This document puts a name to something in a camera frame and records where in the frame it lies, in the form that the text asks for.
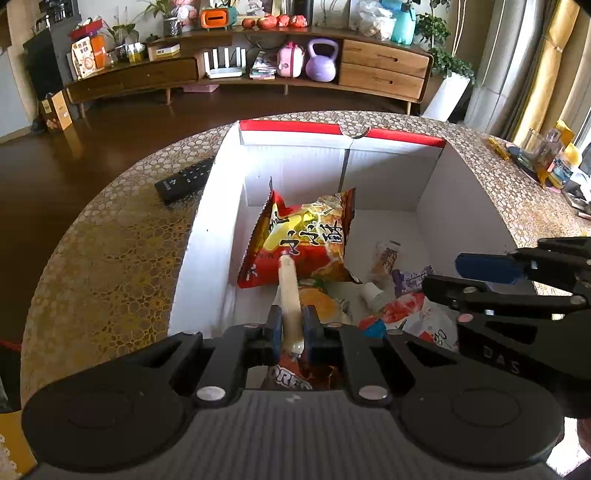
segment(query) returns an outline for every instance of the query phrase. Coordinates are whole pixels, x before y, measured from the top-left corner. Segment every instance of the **small bottle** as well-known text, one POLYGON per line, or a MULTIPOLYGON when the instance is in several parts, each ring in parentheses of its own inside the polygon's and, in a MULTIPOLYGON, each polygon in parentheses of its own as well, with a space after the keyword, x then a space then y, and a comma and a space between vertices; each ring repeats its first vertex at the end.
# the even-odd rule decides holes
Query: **small bottle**
POLYGON ((558 189, 562 189, 573 175, 573 170, 583 162, 583 156, 577 147, 572 143, 562 150, 552 166, 548 169, 548 179, 558 189))

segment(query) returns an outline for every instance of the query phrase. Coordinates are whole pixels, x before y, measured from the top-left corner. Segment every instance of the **white cardboard box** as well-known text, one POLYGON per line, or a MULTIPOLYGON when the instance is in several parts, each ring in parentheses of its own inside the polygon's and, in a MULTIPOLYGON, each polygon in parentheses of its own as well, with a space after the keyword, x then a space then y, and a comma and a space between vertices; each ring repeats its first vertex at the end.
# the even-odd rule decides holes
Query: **white cardboard box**
MULTIPOLYGON (((378 128, 362 138, 338 125, 248 120, 226 135, 189 237, 169 335, 219 336, 231 326, 264 323, 277 286, 239 289, 238 270, 269 192, 286 205, 357 188, 345 264, 367 281, 377 241, 402 244, 396 266, 457 276, 459 253, 516 248, 503 220, 454 148, 441 138, 378 128)), ((350 300, 354 321, 369 312, 359 286, 329 284, 350 300)), ((521 293, 534 293, 531 282, 521 293)))

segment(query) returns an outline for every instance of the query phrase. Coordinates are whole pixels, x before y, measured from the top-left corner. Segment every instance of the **black speaker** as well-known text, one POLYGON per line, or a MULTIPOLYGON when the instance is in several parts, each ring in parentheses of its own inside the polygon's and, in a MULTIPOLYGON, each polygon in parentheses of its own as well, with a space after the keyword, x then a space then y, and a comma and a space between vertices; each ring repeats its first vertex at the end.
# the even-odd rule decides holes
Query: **black speaker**
POLYGON ((314 2, 312 0, 294 0, 294 15, 303 15, 312 25, 312 15, 314 13, 314 2))

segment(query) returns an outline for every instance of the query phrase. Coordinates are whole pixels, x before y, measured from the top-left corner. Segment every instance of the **purple kettlebell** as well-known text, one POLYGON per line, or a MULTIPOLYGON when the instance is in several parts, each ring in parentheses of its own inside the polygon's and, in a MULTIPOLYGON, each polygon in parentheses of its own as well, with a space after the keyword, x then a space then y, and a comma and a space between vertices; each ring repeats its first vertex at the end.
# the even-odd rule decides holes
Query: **purple kettlebell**
POLYGON ((308 43, 308 52, 310 53, 310 59, 306 63, 306 74, 308 77, 317 82, 331 82, 334 80, 336 77, 335 60, 339 54, 339 44, 328 38, 315 38, 308 43), (316 44, 330 45, 334 48, 335 52, 331 57, 317 55, 314 52, 314 45, 316 44))

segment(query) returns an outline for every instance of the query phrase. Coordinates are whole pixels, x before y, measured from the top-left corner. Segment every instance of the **yellow label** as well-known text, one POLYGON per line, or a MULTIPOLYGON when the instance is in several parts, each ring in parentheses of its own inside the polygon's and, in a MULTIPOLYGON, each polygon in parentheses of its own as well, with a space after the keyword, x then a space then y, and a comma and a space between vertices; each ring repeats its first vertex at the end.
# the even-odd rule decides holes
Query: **yellow label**
POLYGON ((49 100, 43 100, 41 104, 43 105, 45 113, 51 113, 51 105, 49 104, 49 100))

